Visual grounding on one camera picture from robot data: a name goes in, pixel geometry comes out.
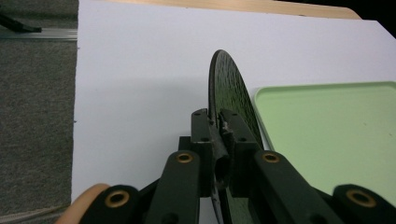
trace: plastic tray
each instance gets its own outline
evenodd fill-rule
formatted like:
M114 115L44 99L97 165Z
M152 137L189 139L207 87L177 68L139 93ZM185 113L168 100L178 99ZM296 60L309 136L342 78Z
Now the plastic tray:
M396 205L396 83L269 87L254 97L266 140L311 186L371 189Z

